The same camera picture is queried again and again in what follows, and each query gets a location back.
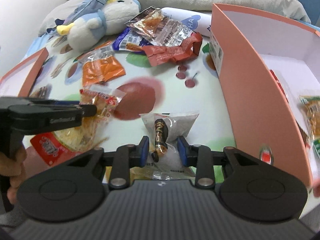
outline stuffed penguin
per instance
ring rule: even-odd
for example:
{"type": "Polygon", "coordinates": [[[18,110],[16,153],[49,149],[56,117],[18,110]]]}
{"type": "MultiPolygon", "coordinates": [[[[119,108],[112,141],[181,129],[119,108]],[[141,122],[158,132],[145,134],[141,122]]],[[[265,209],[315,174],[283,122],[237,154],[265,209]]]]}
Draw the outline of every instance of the stuffed penguin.
{"type": "Polygon", "coordinates": [[[67,35],[69,45],[79,52],[94,46],[103,36],[122,32],[126,22],[139,14],[137,0],[107,0],[95,13],[85,14],[69,25],[57,26],[60,35],[67,35]]]}

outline blue logo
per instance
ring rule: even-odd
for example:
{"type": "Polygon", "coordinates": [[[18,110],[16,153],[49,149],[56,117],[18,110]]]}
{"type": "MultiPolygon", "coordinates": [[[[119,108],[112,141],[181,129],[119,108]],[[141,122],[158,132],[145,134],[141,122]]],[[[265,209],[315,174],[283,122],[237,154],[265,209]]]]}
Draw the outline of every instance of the blue logo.
{"type": "Polygon", "coordinates": [[[195,30],[198,27],[198,20],[200,20],[200,18],[200,15],[193,15],[187,19],[182,20],[181,22],[191,30],[195,30]]]}

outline orange snack package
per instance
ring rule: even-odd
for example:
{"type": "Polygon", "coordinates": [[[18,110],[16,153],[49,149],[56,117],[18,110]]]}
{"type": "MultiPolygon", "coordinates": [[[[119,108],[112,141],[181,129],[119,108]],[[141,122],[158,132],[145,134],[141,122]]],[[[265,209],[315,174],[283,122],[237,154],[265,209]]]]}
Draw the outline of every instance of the orange snack package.
{"type": "Polygon", "coordinates": [[[125,75],[124,68],[114,57],[111,45],[89,52],[80,62],[83,64],[84,87],[125,75]]]}

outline snack package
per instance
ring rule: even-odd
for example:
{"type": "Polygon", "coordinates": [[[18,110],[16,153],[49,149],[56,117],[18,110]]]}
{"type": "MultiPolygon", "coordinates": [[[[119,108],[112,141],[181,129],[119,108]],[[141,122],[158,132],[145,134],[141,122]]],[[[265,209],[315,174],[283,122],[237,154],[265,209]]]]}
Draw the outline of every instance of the snack package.
{"type": "Polygon", "coordinates": [[[313,149],[320,158],[320,96],[300,96],[306,107],[313,149]]]}
{"type": "Polygon", "coordinates": [[[280,88],[281,92],[283,93],[285,99],[286,99],[287,102],[289,103],[288,95],[285,93],[285,91],[284,91],[284,89],[283,89],[283,87],[282,87],[282,85],[281,85],[278,77],[276,76],[275,72],[274,72],[272,69],[270,69],[270,73],[271,73],[271,75],[273,76],[273,78],[275,79],[275,81],[277,82],[278,87],[280,88]]]}
{"type": "Polygon", "coordinates": [[[96,138],[97,130],[105,126],[125,93],[119,90],[92,85],[80,90],[80,104],[94,104],[97,113],[84,117],[79,127],[38,134],[31,144],[38,154],[50,166],[55,166],[97,146],[106,138],[96,138]]]}
{"type": "Polygon", "coordinates": [[[144,168],[134,168],[134,174],[151,179],[192,179],[195,173],[183,167],[176,139],[186,137],[199,113],[141,114],[150,139],[150,152],[144,168]]]}
{"type": "Polygon", "coordinates": [[[87,53],[79,62],[83,64],[82,86],[84,87],[125,75],[124,68],[114,57],[111,45],[87,53]]]}
{"type": "Polygon", "coordinates": [[[163,16],[161,9],[149,7],[126,23],[152,45],[179,46],[194,32],[179,21],[163,16]]]}
{"type": "Polygon", "coordinates": [[[202,36],[200,33],[184,39],[179,46],[144,46],[142,50],[148,57],[152,67],[166,62],[179,64],[180,62],[199,56],[202,45],[202,36]]]}
{"type": "Polygon", "coordinates": [[[127,27],[116,40],[113,42],[112,47],[114,50],[126,50],[139,52],[142,51],[142,47],[150,45],[146,39],[142,38],[130,27],[127,27]]]}

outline red snack package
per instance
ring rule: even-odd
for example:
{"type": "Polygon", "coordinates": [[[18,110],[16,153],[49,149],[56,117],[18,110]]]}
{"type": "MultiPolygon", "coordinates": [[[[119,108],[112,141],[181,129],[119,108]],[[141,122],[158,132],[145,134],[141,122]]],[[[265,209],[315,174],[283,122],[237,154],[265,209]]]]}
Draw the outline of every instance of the red snack package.
{"type": "Polygon", "coordinates": [[[64,147],[51,132],[34,136],[31,139],[31,144],[48,165],[54,164],[58,157],[63,155],[67,155],[71,159],[81,153],[73,152],[64,147]]]}
{"type": "Polygon", "coordinates": [[[195,33],[184,39],[180,46],[144,46],[142,50],[148,56],[151,66],[154,67],[169,61],[178,63],[197,57],[199,56],[201,45],[202,36],[200,33],[195,33]]]}

